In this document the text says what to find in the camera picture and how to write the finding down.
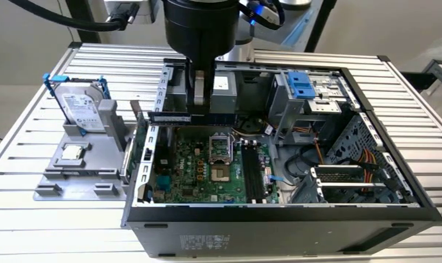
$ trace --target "floor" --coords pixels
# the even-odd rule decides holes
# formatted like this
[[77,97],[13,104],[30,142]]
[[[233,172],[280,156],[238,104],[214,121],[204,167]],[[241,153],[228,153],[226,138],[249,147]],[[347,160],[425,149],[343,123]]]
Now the floor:
[[5,136],[30,98],[37,85],[0,85],[0,138]]

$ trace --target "green circuit board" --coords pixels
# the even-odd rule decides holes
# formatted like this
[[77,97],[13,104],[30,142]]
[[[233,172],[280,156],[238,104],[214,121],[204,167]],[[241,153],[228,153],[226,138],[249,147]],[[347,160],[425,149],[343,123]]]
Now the green circuit board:
[[[252,165],[264,165],[272,169],[265,145],[257,148],[257,156],[257,164]],[[197,142],[180,140],[177,142],[170,187],[169,190],[164,192],[162,200],[154,200],[156,202],[246,203],[240,144],[237,143],[232,146],[232,162],[229,165],[209,164],[208,158],[208,140]],[[264,168],[260,169],[260,179],[264,175],[262,170]],[[264,199],[266,203],[277,203],[276,187],[273,184],[270,185],[270,193]]]

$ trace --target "connector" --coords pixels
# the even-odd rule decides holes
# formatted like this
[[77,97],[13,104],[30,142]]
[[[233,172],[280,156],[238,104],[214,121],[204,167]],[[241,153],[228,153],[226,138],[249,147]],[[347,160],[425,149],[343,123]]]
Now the connector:
[[136,3],[117,3],[105,22],[118,21],[121,24],[118,31],[125,30],[126,25],[134,21],[138,9],[140,6]]

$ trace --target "orange wire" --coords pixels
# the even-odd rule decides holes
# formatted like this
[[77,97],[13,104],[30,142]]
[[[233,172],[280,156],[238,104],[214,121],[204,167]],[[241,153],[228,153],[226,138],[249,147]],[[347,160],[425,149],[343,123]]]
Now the orange wire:
[[320,162],[320,164],[322,164],[321,153],[320,153],[320,149],[318,149],[318,147],[317,147],[316,140],[317,140],[317,133],[314,133],[314,149],[316,149],[316,154],[317,154],[318,162]]
[[[375,155],[369,151],[368,151],[368,153],[372,156],[372,163],[376,164]],[[369,174],[368,182],[372,182],[372,176],[373,176],[373,174]]]

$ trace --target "metal table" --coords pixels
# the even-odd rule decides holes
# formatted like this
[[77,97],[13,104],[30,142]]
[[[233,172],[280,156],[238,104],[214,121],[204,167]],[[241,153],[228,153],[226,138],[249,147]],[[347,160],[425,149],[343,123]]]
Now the metal table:
[[[162,58],[170,49],[121,45],[70,46],[54,74],[109,81],[124,120],[134,121],[129,100],[144,110],[154,101]],[[369,99],[379,120],[442,213],[442,120],[389,62],[376,56],[257,50],[257,62],[347,67]],[[149,260],[130,230],[121,230],[124,202],[34,202],[33,189],[62,136],[62,114],[43,86],[0,143],[0,260],[6,262],[142,262]],[[356,262],[442,262],[442,225]],[[173,261],[336,261],[317,258],[200,258]]]

